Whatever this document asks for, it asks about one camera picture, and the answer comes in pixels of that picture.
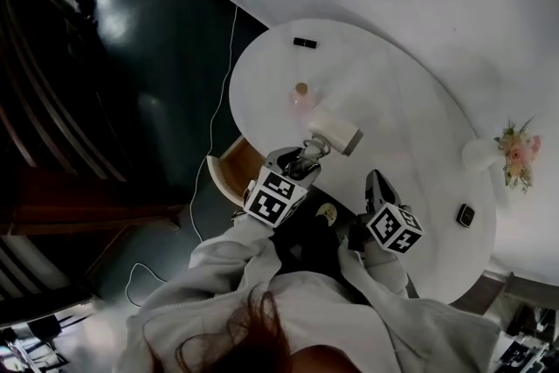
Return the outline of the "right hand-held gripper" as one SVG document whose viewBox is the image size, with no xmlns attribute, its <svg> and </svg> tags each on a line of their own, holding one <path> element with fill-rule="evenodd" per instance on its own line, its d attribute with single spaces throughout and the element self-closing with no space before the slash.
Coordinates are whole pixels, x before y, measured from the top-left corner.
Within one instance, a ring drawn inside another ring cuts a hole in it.
<svg viewBox="0 0 559 373">
<path fill-rule="evenodd" d="M 378 169 L 366 177 L 365 201 L 367 212 L 357 215 L 349 228 L 350 250 L 364 252 L 368 242 L 376 241 L 386 252 L 405 254 L 424 236 L 418 219 L 398 207 L 400 196 Z"/>
</svg>

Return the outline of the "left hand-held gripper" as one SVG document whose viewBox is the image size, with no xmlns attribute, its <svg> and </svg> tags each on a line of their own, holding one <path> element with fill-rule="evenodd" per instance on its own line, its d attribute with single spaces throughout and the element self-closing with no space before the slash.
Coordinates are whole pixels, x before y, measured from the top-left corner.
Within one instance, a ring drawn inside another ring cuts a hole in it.
<svg viewBox="0 0 559 373">
<path fill-rule="evenodd" d="M 300 147 L 284 147 L 268 154 L 258 177 L 249 183 L 245 213 L 275 229 L 295 212 L 321 173 L 319 163 L 307 165 L 300 180 L 280 173 L 297 160 L 301 151 Z"/>
</svg>

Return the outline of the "white rectangular box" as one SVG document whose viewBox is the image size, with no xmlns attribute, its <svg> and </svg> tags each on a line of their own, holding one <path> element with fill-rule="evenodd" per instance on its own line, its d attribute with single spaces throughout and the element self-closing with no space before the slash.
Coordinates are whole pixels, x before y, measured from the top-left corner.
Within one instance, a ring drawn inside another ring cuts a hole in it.
<svg viewBox="0 0 559 373">
<path fill-rule="evenodd" d="M 322 107 L 303 113 L 299 124 L 305 132 L 299 158 L 306 165 L 319 165 L 333 151 L 350 157 L 363 138 L 359 127 Z"/>
</svg>

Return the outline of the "large white wooden drawer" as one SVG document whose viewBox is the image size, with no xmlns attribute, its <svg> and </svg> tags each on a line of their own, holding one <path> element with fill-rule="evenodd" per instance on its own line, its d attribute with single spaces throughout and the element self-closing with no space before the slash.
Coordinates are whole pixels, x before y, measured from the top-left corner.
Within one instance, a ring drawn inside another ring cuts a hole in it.
<svg viewBox="0 0 559 373">
<path fill-rule="evenodd" d="M 206 156 L 210 177 L 217 189 L 233 204 L 243 208 L 245 191 L 258 177 L 265 158 L 240 136 L 220 157 Z"/>
</svg>

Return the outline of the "person's left forearm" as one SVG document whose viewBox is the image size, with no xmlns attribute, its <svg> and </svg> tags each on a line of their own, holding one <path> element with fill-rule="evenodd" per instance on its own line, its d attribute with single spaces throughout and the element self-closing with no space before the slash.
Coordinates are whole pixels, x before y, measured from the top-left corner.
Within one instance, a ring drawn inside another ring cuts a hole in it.
<svg viewBox="0 0 559 373">
<path fill-rule="evenodd" d="M 185 271 L 188 289 L 206 298 L 269 282 L 281 267 L 272 235 L 255 218 L 237 218 L 232 228 L 194 249 Z"/>
</svg>

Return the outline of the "person's right forearm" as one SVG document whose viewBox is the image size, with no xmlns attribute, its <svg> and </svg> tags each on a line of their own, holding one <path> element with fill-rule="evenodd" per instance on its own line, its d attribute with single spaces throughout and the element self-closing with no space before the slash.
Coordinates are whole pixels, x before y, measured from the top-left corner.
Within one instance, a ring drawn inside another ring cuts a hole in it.
<svg viewBox="0 0 559 373">
<path fill-rule="evenodd" d="M 407 272 L 397 256 L 385 251 L 374 239 L 363 244 L 361 251 L 349 249 L 344 241 L 338 249 L 342 277 L 360 292 L 373 284 L 407 299 Z"/>
</svg>

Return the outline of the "black shoe with cream patch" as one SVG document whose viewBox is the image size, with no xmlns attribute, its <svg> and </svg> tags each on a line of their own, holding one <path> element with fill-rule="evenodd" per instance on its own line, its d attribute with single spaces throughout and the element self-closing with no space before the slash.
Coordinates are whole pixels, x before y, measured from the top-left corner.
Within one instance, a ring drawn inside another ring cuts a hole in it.
<svg viewBox="0 0 559 373">
<path fill-rule="evenodd" d="M 314 215 L 321 222 L 326 222 L 329 227 L 333 227 L 338 218 L 338 210 L 332 203 L 322 204 Z"/>
</svg>

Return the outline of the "pink perfume bottle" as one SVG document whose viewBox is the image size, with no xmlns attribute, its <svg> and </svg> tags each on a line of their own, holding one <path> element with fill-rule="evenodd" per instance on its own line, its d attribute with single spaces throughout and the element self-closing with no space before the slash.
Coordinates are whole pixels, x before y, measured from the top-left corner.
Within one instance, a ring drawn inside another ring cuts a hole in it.
<svg viewBox="0 0 559 373">
<path fill-rule="evenodd" d="M 321 88 L 307 82 L 298 82 L 288 94 L 290 110 L 298 119 L 311 114 L 321 104 L 321 99 Z"/>
</svg>

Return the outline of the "person's legs in black trousers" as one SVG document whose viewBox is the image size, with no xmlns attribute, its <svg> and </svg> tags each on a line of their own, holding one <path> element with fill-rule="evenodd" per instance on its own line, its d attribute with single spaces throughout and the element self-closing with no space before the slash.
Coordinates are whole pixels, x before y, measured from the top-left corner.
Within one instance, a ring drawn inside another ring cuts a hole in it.
<svg viewBox="0 0 559 373">
<path fill-rule="evenodd" d="M 337 213 L 332 224 L 318 214 L 326 204 L 332 204 Z M 331 196 L 321 190 L 311 190 L 271 237 L 281 263 L 278 274 L 312 272 L 340 280 L 338 249 L 354 219 L 355 214 Z"/>
</svg>

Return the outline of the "small black square box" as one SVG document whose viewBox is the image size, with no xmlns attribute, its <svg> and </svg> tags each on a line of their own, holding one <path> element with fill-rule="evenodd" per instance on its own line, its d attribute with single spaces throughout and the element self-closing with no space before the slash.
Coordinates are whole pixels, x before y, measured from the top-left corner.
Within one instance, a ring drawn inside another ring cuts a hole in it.
<svg viewBox="0 0 559 373">
<path fill-rule="evenodd" d="M 469 228 L 475 216 L 474 209 L 468 204 L 462 204 L 457 213 L 456 222 L 465 228 Z"/>
</svg>

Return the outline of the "white vase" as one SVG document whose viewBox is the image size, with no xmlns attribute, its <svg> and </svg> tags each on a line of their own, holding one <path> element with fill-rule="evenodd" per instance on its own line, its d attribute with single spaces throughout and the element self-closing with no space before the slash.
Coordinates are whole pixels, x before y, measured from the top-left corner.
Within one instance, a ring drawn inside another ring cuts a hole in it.
<svg viewBox="0 0 559 373">
<path fill-rule="evenodd" d="M 481 172 L 496 162 L 504 162 L 505 156 L 495 140 L 473 139 L 461 151 L 464 168 L 470 172 Z"/>
</svg>

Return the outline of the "person's white jacket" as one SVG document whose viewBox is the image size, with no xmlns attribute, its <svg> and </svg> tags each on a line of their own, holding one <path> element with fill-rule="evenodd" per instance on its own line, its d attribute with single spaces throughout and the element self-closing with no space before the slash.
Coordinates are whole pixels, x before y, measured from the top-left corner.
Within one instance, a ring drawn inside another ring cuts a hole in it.
<svg viewBox="0 0 559 373">
<path fill-rule="evenodd" d="M 405 299 L 376 284 L 360 292 L 320 273 L 275 273 L 267 283 L 206 298 L 196 297 L 186 281 L 184 271 L 129 318 L 115 373 L 148 373 L 149 348 L 177 370 L 176 350 L 191 353 L 196 336 L 224 329 L 253 292 L 272 293 L 292 350 L 327 345 L 366 373 L 487 373 L 500 336 L 481 316 Z"/>
</svg>

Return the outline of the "grey wooden panel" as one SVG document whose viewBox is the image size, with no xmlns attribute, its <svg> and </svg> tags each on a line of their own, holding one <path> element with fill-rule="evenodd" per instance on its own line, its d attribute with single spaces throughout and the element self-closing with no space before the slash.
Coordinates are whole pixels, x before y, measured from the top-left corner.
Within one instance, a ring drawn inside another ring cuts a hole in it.
<svg viewBox="0 0 559 373">
<path fill-rule="evenodd" d="M 512 320 L 523 307 L 523 302 L 506 292 L 508 277 L 509 275 L 490 271 L 483 272 L 451 306 L 497 323 Z"/>
</svg>

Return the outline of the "pink flower bouquet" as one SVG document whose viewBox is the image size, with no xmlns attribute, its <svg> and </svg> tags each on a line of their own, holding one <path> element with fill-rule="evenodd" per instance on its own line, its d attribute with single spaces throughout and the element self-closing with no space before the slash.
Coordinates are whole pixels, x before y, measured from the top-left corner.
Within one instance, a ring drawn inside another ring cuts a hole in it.
<svg viewBox="0 0 559 373">
<path fill-rule="evenodd" d="M 521 126 L 508 120 L 501 133 L 494 137 L 497 148 L 504 157 L 504 184 L 511 190 L 527 194 L 533 188 L 533 165 L 539 154 L 542 138 L 529 133 L 530 117 Z"/>
</svg>

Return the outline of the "brown wooden bed frame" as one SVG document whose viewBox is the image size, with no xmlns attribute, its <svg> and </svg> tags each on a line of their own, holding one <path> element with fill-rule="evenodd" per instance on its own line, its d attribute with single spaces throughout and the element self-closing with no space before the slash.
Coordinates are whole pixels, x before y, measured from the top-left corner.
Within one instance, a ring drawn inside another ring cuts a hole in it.
<svg viewBox="0 0 559 373">
<path fill-rule="evenodd" d="M 126 161 L 93 90 L 114 72 L 93 22 L 57 0 L 0 0 L 0 235 L 85 284 L 130 226 L 185 202 Z"/>
</svg>

